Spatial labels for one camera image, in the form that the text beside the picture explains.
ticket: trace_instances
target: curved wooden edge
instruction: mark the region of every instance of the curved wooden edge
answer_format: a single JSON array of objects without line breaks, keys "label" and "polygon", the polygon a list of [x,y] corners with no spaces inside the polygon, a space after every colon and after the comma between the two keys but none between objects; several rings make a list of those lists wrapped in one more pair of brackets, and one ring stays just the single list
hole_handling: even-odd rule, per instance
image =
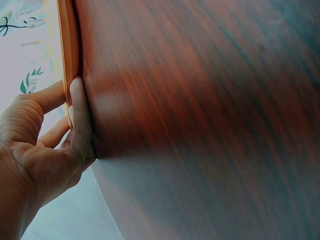
[{"label": "curved wooden edge", "polygon": [[[75,14],[71,0],[57,0],[63,65],[63,86],[67,107],[72,105],[70,85],[79,74],[79,44]],[[68,113],[69,125],[72,122]]]}]

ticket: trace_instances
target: wooden board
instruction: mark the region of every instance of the wooden board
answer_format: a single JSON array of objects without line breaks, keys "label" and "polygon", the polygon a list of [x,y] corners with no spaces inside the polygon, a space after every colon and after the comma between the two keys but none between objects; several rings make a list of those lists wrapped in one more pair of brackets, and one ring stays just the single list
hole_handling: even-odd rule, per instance
[{"label": "wooden board", "polygon": [[76,0],[129,240],[320,238],[318,0]]}]

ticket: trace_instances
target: leaf decal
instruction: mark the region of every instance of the leaf decal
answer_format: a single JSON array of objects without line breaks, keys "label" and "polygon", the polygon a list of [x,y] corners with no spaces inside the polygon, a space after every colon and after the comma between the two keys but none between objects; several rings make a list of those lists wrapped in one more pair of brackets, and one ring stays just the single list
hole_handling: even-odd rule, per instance
[{"label": "leaf decal", "polygon": [[30,72],[28,72],[25,80],[22,81],[20,90],[24,94],[30,94],[33,93],[37,88],[37,83],[40,80],[40,78],[34,77],[43,74],[44,72],[41,71],[41,67],[33,70],[32,74],[30,75]]},{"label": "leaf decal", "polygon": [[22,80],[22,83],[21,83],[21,86],[20,86],[20,90],[23,94],[26,94],[27,93],[27,89],[26,89],[26,86],[25,86],[25,82]]},{"label": "leaf decal", "polygon": [[37,75],[41,75],[41,74],[43,74],[43,73],[44,73],[43,71],[41,72],[41,67],[38,69],[38,71],[36,71],[36,74],[37,74]]},{"label": "leaf decal", "polygon": [[29,82],[29,77],[30,77],[30,73],[28,73],[28,75],[25,78],[25,84],[26,84],[26,88],[29,88],[30,82]]}]

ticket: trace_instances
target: reddish-brown wood surface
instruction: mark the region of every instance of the reddish-brown wood surface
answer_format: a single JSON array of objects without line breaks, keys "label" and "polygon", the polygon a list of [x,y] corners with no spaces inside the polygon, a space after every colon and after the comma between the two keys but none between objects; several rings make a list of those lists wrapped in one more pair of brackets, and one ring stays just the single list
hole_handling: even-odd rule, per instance
[{"label": "reddish-brown wood surface", "polygon": [[320,239],[318,0],[75,6],[125,239]]}]

